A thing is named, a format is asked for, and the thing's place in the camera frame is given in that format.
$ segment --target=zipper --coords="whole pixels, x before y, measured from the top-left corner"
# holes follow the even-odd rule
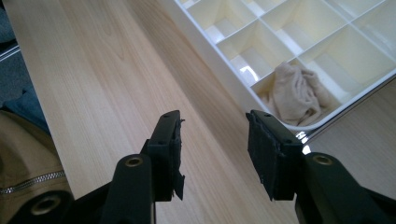
[[[32,179],[23,181],[18,185],[15,185],[15,186],[12,186],[9,188],[5,188],[5,189],[0,189],[0,195],[14,193],[16,191],[30,188],[35,184],[46,182],[46,181],[49,181],[52,179],[61,178],[64,176],[66,176],[64,171],[58,171],[58,172],[54,172],[54,173],[50,173],[50,174],[46,174],[46,175],[40,175],[40,176],[34,177]]]

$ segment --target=light wood surface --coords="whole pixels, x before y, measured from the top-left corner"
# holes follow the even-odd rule
[[[259,182],[248,157],[243,111],[156,1],[4,3],[76,198],[110,181],[117,161],[140,151],[159,116],[178,109],[186,120],[181,129],[185,198],[157,203],[158,223],[297,223],[293,202],[271,203]],[[384,116],[394,123],[396,105],[389,106]],[[359,119],[350,122],[366,128]],[[364,136],[337,135],[352,126],[343,124],[331,127],[336,140],[330,143],[343,146],[357,139],[346,145],[352,146],[346,154],[334,153],[345,162],[352,156],[348,169],[358,173],[368,165],[351,152],[366,147],[353,144]],[[395,129],[389,127],[388,147]],[[323,146],[330,144],[327,131],[312,140],[313,150],[331,151]],[[370,136],[378,142],[382,135]],[[395,150],[381,151],[389,159],[390,181],[379,189],[396,198]],[[369,152],[362,155],[368,161]],[[367,183],[377,180],[371,176]]]

